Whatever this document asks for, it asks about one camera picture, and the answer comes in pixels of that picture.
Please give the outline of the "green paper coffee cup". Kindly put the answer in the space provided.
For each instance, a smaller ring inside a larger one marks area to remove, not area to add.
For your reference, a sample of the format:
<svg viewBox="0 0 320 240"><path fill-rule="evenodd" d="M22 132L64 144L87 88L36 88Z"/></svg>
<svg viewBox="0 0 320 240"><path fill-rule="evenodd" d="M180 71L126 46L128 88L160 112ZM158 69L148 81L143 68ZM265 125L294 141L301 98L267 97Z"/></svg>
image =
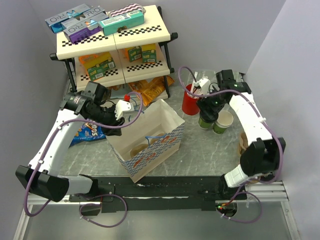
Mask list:
<svg viewBox="0 0 320 240"><path fill-rule="evenodd" d="M207 115L203 112L199 113L198 125L202 129L209 129L211 125L216 121L217 116Z"/></svg>

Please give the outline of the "paper takeout bag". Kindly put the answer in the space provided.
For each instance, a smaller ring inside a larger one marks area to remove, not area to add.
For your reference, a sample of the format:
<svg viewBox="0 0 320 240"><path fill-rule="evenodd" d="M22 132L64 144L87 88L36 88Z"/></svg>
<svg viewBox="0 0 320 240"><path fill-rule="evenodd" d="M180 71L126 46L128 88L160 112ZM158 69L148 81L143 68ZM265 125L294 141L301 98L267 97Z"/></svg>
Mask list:
<svg viewBox="0 0 320 240"><path fill-rule="evenodd" d="M108 136L116 158L136 183L180 148L185 120L163 99L152 103L121 136Z"/></svg>

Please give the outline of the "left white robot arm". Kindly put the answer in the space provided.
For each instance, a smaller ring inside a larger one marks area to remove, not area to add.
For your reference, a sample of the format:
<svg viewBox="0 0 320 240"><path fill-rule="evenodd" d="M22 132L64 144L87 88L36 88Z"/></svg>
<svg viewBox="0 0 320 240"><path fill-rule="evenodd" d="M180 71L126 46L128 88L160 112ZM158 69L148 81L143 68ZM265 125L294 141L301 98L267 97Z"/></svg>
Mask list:
<svg viewBox="0 0 320 240"><path fill-rule="evenodd" d="M64 96L42 147L27 166L19 165L15 172L26 193L54 202L74 194L81 194L87 201L98 197L96 179L87 175L62 176L59 172L68 148L85 120L94 125L102 124L106 136L121 136L120 126L125 122L123 113L132 110L133 106L128 101L119 100L111 107L104 107L107 92L106 87L91 81L85 90Z"/></svg>

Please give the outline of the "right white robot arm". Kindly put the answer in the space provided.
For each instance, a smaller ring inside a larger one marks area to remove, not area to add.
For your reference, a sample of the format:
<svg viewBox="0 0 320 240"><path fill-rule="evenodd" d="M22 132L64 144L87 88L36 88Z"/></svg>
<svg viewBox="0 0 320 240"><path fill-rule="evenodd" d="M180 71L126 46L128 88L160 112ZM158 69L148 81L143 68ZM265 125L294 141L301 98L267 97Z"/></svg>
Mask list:
<svg viewBox="0 0 320 240"><path fill-rule="evenodd" d="M238 166L222 177L222 184L218 187L219 195L230 199L235 195L236 187L282 168L286 142L271 133L246 82L237 82L230 69L218 72L216 80L216 86L207 78L193 82L194 88L201 90L196 102L200 119L206 124L215 123L220 128L229 127L232 122L222 111L228 104L240 121L248 144Z"/></svg>

